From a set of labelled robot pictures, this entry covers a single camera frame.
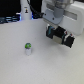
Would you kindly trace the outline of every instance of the green object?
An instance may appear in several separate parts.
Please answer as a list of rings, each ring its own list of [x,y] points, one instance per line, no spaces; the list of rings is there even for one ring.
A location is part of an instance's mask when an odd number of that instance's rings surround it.
[[[30,43],[26,43],[25,48],[26,48],[26,49],[31,48],[31,44],[30,44]]]

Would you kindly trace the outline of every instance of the white surface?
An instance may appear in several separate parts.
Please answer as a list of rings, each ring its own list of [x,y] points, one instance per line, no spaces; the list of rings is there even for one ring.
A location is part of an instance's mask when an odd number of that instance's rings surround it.
[[[30,49],[25,49],[26,55],[31,55],[31,48]]]
[[[0,24],[0,84],[84,84],[84,33],[70,49],[47,38],[45,26],[42,20]]]

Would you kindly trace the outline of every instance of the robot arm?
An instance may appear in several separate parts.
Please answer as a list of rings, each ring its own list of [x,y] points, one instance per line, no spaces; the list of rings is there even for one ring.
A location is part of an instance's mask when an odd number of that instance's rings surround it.
[[[71,47],[74,42],[72,34],[78,36],[83,32],[84,3],[73,0],[45,0],[45,2],[47,9],[43,19],[50,25],[47,28],[47,37]]]

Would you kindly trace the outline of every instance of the white table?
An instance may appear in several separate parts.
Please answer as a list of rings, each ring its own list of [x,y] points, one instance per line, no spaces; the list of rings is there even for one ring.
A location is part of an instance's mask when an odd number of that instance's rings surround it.
[[[47,38],[45,27],[41,19],[0,24],[0,84],[84,84],[84,33],[70,49]]]

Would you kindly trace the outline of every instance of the cable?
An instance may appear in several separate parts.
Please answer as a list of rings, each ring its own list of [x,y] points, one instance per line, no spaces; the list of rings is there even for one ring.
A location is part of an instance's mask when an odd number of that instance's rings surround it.
[[[29,4],[30,8],[31,8],[36,14],[38,14],[38,15],[42,18],[42,16],[43,16],[44,13],[40,13],[40,12],[36,11],[36,10],[31,6],[29,0],[27,0],[27,2],[28,2],[28,4]]]

